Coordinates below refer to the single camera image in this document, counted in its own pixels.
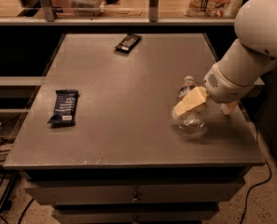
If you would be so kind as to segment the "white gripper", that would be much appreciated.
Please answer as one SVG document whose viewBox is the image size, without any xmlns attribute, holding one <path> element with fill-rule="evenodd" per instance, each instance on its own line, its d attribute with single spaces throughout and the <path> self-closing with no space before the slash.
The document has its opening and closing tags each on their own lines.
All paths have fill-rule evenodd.
<svg viewBox="0 0 277 224">
<path fill-rule="evenodd" d="M 238 100 L 254 88 L 254 85 L 240 86 L 229 81 L 221 73 L 219 63 L 215 63 L 211 67 L 203 82 L 205 88 L 194 88 L 173 107 L 172 116 L 174 119 L 183 119 L 191 112 L 202 110 L 207 103 L 208 95 L 216 103 L 222 104 L 221 111 L 227 116 L 238 105 Z"/>
</svg>

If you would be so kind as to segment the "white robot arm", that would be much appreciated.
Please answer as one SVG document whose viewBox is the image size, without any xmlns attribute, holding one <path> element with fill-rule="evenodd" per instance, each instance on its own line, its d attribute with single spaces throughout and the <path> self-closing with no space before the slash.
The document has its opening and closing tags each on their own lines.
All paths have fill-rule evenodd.
<svg viewBox="0 0 277 224">
<path fill-rule="evenodd" d="M 204 77 L 204 85 L 181 97 L 174 119 L 204 109 L 209 99 L 229 114 L 260 76 L 277 67 L 277 0 L 249 0 L 234 21 L 237 39 Z"/>
</svg>

